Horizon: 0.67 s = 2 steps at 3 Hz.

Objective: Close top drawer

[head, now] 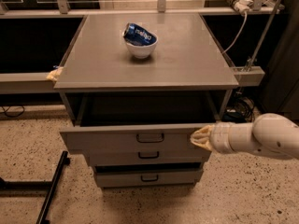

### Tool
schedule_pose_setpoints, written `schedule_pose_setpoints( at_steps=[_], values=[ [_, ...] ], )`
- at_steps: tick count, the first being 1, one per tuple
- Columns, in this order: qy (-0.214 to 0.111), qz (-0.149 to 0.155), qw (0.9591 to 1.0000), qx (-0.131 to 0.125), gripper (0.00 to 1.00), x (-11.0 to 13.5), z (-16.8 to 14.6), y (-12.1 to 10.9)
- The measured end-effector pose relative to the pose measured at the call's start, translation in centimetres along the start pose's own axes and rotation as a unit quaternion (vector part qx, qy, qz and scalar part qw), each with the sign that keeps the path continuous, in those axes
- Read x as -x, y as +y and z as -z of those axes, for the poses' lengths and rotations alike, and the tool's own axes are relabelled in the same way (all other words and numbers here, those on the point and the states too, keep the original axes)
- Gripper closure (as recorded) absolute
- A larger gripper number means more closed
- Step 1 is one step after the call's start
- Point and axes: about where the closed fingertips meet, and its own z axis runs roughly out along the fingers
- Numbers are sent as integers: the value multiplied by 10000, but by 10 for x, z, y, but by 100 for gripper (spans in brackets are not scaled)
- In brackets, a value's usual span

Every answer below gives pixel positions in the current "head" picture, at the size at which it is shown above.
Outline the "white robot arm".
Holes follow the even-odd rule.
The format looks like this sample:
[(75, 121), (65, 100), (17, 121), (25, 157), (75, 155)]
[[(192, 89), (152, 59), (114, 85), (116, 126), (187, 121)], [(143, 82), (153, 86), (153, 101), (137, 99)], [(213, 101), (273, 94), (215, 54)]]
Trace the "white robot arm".
[(299, 126), (274, 114), (253, 122), (218, 122), (191, 134), (192, 144), (221, 154), (249, 153), (279, 160), (299, 159)]

